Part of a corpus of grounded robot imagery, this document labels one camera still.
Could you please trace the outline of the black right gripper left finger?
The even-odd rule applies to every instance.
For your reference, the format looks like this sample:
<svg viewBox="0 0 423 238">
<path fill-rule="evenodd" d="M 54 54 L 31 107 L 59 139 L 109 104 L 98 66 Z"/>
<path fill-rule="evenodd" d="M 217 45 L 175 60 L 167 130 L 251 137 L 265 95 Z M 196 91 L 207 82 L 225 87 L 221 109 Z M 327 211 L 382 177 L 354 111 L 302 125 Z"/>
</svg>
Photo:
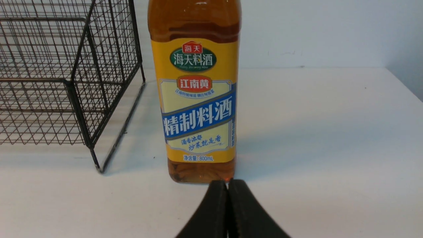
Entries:
<svg viewBox="0 0 423 238">
<path fill-rule="evenodd" d="M 210 182 L 202 202 L 177 238 L 226 238 L 228 189 L 223 180 Z"/>
</svg>

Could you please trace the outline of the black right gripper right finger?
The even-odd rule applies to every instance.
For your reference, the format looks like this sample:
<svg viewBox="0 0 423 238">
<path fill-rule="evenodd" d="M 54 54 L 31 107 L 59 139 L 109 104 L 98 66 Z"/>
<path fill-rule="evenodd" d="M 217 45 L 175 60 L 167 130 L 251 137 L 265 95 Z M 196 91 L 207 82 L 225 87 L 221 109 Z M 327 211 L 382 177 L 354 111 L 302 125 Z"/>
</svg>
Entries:
<svg viewBox="0 0 423 238">
<path fill-rule="evenodd" d="M 228 237 L 290 237 L 260 205 L 245 181 L 231 179 L 228 202 Z"/>
</svg>

